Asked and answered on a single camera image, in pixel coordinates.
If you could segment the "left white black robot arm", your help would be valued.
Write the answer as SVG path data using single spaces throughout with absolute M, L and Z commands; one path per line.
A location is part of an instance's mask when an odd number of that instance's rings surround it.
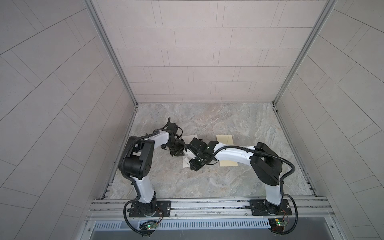
M 125 179 L 131 181 L 138 197 L 136 205 L 147 217 L 157 210 L 156 192 L 147 177 L 152 167 L 154 150 L 161 148 L 172 157 L 183 156 L 184 141 L 181 139 L 182 134 L 178 134 L 180 129 L 177 124 L 167 122 L 151 134 L 129 137 L 119 160 L 118 169 Z

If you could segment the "cream white envelope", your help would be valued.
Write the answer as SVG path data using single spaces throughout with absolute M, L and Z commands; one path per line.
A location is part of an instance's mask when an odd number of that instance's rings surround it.
M 190 136 L 183 136 L 182 139 L 184 140 L 185 144 L 190 144 L 190 142 L 194 139 L 198 138 L 198 135 L 190 135 Z M 184 155 L 182 156 L 182 163 L 183 168 L 189 168 L 190 163 L 189 161 L 194 159 L 196 156 L 188 149 L 184 149 Z

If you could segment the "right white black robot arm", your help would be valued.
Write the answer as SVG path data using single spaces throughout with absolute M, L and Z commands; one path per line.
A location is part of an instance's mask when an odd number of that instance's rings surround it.
M 265 184 L 266 199 L 262 207 L 257 207 L 260 212 L 266 211 L 270 215 L 282 212 L 283 201 L 281 187 L 281 173 L 283 163 L 277 155 L 265 144 L 258 143 L 255 147 L 239 147 L 224 145 L 218 141 L 208 144 L 194 138 L 186 146 L 189 155 L 190 169 L 200 170 L 203 166 L 212 164 L 213 161 L 233 161 L 252 167 L 259 180 Z

